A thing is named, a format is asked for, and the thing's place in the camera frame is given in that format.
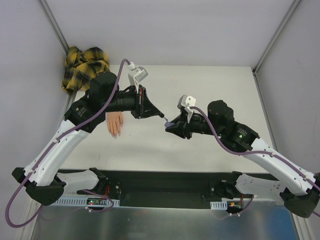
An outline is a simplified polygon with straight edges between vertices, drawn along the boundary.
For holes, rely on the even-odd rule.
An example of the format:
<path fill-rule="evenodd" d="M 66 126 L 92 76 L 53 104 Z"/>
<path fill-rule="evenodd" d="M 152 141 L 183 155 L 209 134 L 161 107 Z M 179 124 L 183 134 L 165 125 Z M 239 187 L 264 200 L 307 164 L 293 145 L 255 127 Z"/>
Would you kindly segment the mannequin hand with long nails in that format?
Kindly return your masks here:
<path fill-rule="evenodd" d="M 124 123 L 123 114 L 121 112 L 107 112 L 106 123 L 109 133 L 113 138 L 121 135 L 121 129 Z"/>

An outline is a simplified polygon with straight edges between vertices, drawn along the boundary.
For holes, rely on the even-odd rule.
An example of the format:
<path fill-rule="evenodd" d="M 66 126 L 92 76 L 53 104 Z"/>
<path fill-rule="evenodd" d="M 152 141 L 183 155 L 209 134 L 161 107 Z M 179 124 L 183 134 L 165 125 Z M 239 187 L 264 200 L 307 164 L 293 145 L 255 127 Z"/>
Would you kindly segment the purple nail polish bottle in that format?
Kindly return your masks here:
<path fill-rule="evenodd" d="M 166 121 L 165 124 L 164 124 L 164 127 L 165 127 L 165 128 L 170 128 L 170 127 L 172 127 L 172 126 L 174 126 L 174 125 L 175 125 L 174 122 Z"/>

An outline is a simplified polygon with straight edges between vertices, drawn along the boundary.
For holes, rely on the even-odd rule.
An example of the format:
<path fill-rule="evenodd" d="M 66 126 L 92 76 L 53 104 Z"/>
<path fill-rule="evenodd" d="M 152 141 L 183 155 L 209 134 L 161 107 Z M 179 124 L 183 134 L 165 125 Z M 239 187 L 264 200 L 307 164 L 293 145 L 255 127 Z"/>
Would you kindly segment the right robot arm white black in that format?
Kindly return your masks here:
<path fill-rule="evenodd" d="M 232 155 L 242 156 L 262 167 L 275 179 L 268 180 L 237 173 L 225 184 L 230 197 L 259 196 L 283 204 L 290 212 L 309 218 L 320 201 L 320 175 L 294 164 L 268 145 L 257 132 L 235 121 L 234 111 L 223 100 L 212 101 L 207 113 L 194 106 L 188 96 L 177 106 L 180 114 L 165 123 L 165 131 L 183 139 L 193 134 L 213 135 Z"/>

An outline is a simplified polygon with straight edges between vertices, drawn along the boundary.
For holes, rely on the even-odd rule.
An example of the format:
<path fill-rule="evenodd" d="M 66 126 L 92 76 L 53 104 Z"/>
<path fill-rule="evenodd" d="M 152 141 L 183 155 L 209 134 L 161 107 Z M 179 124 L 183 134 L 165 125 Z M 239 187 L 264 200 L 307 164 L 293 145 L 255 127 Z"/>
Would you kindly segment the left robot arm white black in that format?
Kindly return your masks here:
<path fill-rule="evenodd" d="M 106 119 L 108 112 L 129 111 L 135 119 L 165 115 L 154 106 L 140 82 L 148 73 L 138 67 L 128 73 L 130 86 L 119 90 L 117 76 L 99 73 L 90 82 L 85 95 L 75 101 L 52 138 L 51 149 L 44 150 L 25 168 L 17 167 L 12 176 L 24 185 L 26 193 L 38 203 L 49 206 L 62 195 L 90 190 L 102 195 L 107 177 L 96 168 L 82 172 L 59 173 L 58 170 L 75 147 Z"/>

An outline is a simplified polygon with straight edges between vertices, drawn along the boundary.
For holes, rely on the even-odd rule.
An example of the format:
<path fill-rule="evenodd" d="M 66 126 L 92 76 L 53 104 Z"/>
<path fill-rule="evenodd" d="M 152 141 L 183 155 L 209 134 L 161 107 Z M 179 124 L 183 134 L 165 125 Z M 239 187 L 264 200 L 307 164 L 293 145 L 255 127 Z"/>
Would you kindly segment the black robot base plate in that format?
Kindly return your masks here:
<path fill-rule="evenodd" d="M 209 209 L 223 198 L 240 199 L 238 173 L 102 170 L 96 194 L 119 200 L 122 207 Z"/>

